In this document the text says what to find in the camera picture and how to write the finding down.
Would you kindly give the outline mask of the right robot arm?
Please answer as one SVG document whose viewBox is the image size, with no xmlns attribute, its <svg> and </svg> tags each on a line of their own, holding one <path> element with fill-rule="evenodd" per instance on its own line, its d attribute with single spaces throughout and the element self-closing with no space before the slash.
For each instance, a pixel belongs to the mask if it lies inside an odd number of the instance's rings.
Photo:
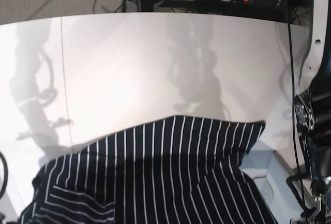
<svg viewBox="0 0 331 224">
<path fill-rule="evenodd" d="M 8 165 L 5 156 L 1 152 L 1 199 L 5 195 L 8 184 Z"/>
</svg>

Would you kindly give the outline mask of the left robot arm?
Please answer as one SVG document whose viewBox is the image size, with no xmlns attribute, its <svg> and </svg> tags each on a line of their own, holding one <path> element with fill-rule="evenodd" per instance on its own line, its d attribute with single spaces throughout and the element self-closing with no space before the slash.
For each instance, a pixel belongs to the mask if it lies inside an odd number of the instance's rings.
<svg viewBox="0 0 331 224">
<path fill-rule="evenodd" d="M 330 0 L 311 0 L 311 7 L 292 108 L 304 164 L 286 180 L 303 213 L 291 223 L 330 223 Z"/>
</svg>

